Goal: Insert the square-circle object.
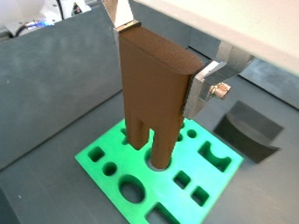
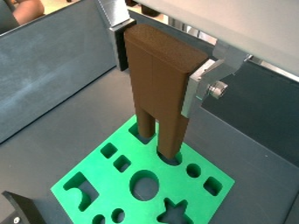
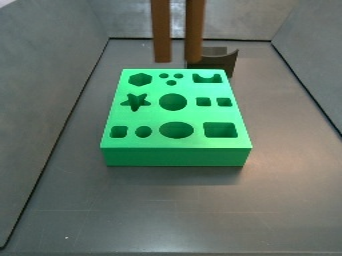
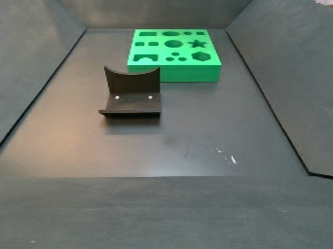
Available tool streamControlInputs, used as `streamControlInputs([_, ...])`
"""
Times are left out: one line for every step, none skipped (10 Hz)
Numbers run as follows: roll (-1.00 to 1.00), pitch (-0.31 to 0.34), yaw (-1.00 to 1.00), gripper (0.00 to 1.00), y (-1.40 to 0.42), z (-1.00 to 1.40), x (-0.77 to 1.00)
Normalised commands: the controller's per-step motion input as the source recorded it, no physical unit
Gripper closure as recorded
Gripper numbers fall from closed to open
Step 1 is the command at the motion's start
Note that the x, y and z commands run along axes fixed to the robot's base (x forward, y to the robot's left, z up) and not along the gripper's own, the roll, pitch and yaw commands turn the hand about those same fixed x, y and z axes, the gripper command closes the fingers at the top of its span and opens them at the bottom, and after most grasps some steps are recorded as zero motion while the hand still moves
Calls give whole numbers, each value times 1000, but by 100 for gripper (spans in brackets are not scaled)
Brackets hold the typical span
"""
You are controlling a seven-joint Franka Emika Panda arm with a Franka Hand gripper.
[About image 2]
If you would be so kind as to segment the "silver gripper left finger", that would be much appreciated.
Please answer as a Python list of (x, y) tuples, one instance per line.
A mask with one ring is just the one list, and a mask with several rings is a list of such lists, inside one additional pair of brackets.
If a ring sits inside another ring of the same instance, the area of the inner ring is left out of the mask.
[(107, 25), (116, 67), (124, 71), (128, 68), (124, 32), (136, 21), (129, 17), (125, 0), (97, 0), (97, 7)]

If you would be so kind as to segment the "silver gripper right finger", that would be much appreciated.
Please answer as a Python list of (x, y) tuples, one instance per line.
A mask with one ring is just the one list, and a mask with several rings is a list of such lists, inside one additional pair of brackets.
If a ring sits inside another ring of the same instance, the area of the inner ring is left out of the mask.
[(248, 58), (244, 51), (220, 40), (216, 41), (212, 56), (215, 59), (208, 59), (189, 76), (181, 105), (184, 117), (191, 116), (195, 100), (203, 102), (208, 95), (216, 99), (223, 96), (228, 85), (221, 79), (239, 70)]

